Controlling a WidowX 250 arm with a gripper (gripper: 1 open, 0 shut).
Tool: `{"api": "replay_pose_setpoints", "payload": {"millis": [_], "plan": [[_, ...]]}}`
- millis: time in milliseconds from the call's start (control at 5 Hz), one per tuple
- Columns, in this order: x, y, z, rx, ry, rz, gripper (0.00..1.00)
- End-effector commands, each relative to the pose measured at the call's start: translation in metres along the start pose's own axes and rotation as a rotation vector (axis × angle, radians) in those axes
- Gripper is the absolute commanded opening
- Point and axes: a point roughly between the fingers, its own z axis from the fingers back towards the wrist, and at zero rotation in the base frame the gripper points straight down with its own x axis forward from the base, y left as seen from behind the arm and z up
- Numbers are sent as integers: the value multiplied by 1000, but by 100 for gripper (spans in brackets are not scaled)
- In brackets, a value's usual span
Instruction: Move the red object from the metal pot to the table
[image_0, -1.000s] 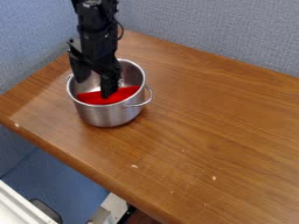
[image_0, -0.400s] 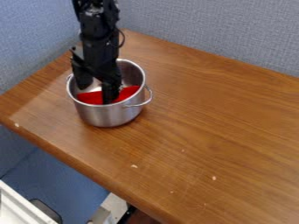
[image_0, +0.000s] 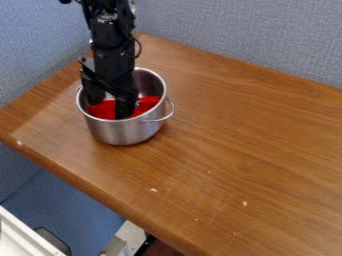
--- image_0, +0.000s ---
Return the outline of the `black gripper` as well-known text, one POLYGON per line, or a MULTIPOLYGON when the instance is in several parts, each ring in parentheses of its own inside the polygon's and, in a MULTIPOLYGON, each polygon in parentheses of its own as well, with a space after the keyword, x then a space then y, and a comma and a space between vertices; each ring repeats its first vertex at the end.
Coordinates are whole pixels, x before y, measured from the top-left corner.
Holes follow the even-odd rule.
POLYGON ((105 94, 116 97, 114 115, 128 118, 136 108, 137 86, 132 72, 134 69, 134 42, 125 41, 114 47, 100 47, 90 42, 92 57, 82 57, 80 77, 84 93, 90 105, 100 104, 105 94))

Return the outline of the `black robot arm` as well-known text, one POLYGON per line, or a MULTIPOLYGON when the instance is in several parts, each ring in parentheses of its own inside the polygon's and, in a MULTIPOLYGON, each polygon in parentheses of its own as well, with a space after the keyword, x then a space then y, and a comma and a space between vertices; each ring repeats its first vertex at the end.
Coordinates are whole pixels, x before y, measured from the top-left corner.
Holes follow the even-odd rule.
POLYGON ((114 97, 114 118, 128 118, 134 110, 138 90, 132 77, 134 60, 141 50, 132 35, 134 13, 129 0, 58 0, 81 6, 90 31, 92 57, 80 59, 81 85, 90 105, 98 104, 105 94, 114 97))

